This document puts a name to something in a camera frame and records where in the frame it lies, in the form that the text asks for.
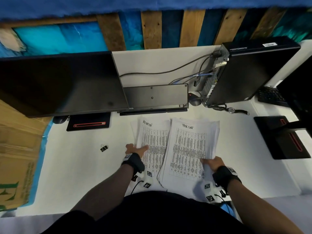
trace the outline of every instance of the person's left arm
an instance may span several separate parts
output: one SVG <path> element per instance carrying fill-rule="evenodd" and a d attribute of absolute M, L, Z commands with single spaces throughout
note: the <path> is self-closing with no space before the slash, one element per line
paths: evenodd
<path fill-rule="evenodd" d="M 149 147 L 146 145 L 137 149 L 133 144 L 127 144 L 126 148 L 126 154 L 137 153 L 142 158 Z M 123 164 L 113 175 L 89 190 L 71 211 L 83 211 L 95 220 L 103 217 L 121 204 L 133 172 L 132 166 Z"/>

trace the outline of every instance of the stack of paper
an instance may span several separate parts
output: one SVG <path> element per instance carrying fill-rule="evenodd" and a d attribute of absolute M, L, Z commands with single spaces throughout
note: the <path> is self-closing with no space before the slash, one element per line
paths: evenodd
<path fill-rule="evenodd" d="M 151 190 L 168 190 L 195 198 L 197 183 L 212 181 L 212 172 L 200 158 L 214 158 L 219 122 L 158 116 L 131 123 L 137 147 L 148 144 L 142 161 L 153 174 Z"/>

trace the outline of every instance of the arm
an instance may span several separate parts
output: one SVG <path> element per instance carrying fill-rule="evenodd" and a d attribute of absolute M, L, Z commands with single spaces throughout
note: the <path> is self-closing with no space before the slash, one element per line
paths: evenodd
<path fill-rule="evenodd" d="M 215 172 L 224 163 L 220 157 L 202 159 Z M 228 193 L 242 220 L 255 233 L 303 234 L 285 215 L 272 205 L 256 196 L 237 180 L 228 184 Z"/>
<path fill-rule="evenodd" d="M 127 144 L 126 148 L 126 154 L 137 153 L 142 158 L 144 152 L 149 147 L 146 145 L 137 149 L 133 144 Z M 71 211 L 80 210 L 86 212 L 94 217 L 95 220 L 103 217 L 121 204 L 133 172 L 133 168 L 130 165 L 122 165 L 113 175 L 89 190 Z"/>

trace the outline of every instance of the watch face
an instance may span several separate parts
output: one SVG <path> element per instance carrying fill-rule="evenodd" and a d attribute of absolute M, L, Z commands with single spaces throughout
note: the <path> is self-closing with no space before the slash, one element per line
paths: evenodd
<path fill-rule="evenodd" d="M 232 114 L 235 112 L 235 109 L 234 108 L 228 108 L 228 112 Z"/>

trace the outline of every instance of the computer mouse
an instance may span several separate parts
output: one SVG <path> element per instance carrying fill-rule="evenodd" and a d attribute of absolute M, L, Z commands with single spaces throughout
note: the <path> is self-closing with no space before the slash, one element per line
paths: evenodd
<path fill-rule="evenodd" d="M 197 96 L 195 94 L 189 93 L 188 99 L 189 99 L 189 103 L 192 106 L 201 105 L 201 98 L 200 98 L 200 96 Z"/>
<path fill-rule="evenodd" d="M 56 116 L 53 117 L 52 121 L 54 124 L 62 124 L 67 120 L 68 116 Z"/>

